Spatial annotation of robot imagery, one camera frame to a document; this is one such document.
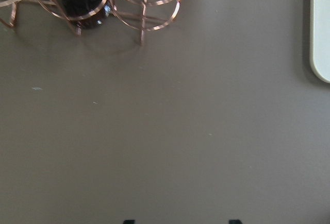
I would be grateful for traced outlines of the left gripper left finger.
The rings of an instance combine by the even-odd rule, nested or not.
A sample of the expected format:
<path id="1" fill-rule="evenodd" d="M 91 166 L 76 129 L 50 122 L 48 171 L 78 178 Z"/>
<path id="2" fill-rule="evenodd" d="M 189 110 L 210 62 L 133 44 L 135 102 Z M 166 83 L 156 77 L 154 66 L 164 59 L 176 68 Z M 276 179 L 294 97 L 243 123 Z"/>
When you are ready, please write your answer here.
<path id="1" fill-rule="evenodd" d="M 124 220 L 123 224 L 135 224 L 135 220 L 134 219 Z"/>

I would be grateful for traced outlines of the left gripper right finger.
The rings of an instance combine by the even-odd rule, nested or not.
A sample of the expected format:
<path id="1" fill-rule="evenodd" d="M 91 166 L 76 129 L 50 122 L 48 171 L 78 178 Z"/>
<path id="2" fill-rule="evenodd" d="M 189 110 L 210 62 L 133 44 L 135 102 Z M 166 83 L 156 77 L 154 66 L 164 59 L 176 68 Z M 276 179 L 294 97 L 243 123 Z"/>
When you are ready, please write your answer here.
<path id="1" fill-rule="evenodd" d="M 240 219 L 230 219 L 228 224 L 243 224 L 243 222 Z"/>

